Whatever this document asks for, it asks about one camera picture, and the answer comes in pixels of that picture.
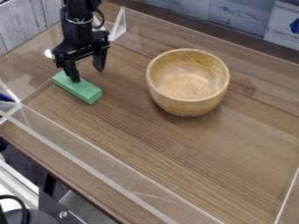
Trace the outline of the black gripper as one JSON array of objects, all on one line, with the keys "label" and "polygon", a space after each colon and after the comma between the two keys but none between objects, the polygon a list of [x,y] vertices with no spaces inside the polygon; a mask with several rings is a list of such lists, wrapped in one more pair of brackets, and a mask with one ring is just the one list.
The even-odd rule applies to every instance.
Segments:
[{"label": "black gripper", "polygon": [[76,61],[92,57],[92,65],[101,72],[105,68],[108,56],[108,31],[92,29],[93,13],[98,10],[84,10],[73,14],[69,8],[60,9],[60,23],[62,41],[53,48],[56,67],[61,67],[70,81],[80,82]]}]

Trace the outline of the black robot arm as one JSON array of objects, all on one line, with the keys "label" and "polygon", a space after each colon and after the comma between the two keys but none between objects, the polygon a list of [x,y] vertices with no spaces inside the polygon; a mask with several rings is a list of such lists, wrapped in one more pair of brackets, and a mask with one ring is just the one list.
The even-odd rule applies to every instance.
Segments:
[{"label": "black robot arm", "polygon": [[53,48],[56,67],[74,83],[80,82],[76,61],[92,57],[93,67],[101,72],[108,56],[108,30],[101,30],[105,17],[98,10],[101,0],[62,0],[60,25],[62,41]]}]

